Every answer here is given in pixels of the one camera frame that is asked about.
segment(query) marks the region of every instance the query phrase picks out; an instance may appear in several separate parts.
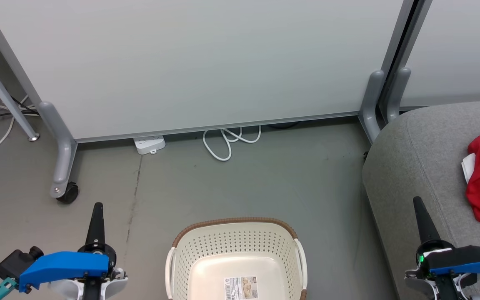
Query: beige plastic basket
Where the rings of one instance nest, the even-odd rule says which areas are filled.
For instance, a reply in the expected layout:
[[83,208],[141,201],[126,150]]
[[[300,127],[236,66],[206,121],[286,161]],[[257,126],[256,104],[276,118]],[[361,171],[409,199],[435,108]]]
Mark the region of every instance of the beige plastic basket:
[[165,281],[170,300],[305,300],[307,261],[285,222],[221,219],[179,233]]

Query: white basket handle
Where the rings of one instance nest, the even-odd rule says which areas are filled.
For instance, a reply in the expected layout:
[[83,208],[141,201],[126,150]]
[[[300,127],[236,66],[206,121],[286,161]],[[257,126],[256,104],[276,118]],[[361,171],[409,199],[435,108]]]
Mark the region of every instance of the white basket handle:
[[175,253],[175,247],[172,247],[170,249],[170,252],[168,252],[168,257],[166,258],[166,270],[164,272],[164,281],[166,282],[166,295],[168,296],[168,299],[173,299],[172,296],[172,286],[171,286],[171,271],[172,271],[172,258],[173,254]]
[[305,258],[305,251],[298,239],[294,239],[297,250],[299,251],[299,260],[301,262],[301,274],[303,275],[303,289],[307,289],[307,258]]

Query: gray fabric sofa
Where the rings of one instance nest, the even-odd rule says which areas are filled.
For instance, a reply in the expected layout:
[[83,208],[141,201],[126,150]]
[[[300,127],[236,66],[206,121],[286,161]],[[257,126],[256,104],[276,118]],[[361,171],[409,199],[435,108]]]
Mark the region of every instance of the gray fabric sofa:
[[[402,114],[373,143],[362,177],[401,300],[425,297],[407,288],[419,246],[412,198],[421,196],[442,239],[480,245],[480,222],[465,197],[461,162],[480,135],[480,102],[421,108]],[[465,294],[480,295],[480,281]]]

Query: barcode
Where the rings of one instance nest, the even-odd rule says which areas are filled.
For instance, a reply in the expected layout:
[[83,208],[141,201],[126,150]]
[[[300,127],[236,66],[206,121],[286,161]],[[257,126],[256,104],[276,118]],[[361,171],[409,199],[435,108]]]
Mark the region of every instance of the barcode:
[[225,300],[233,300],[231,297],[231,286],[225,285]]

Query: white partition panel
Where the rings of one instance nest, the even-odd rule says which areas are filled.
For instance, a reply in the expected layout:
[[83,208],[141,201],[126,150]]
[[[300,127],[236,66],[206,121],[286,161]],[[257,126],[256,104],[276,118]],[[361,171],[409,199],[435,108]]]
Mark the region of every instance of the white partition panel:
[[76,139],[356,112],[402,0],[0,0]]
[[433,0],[417,37],[401,106],[480,100],[480,1]]

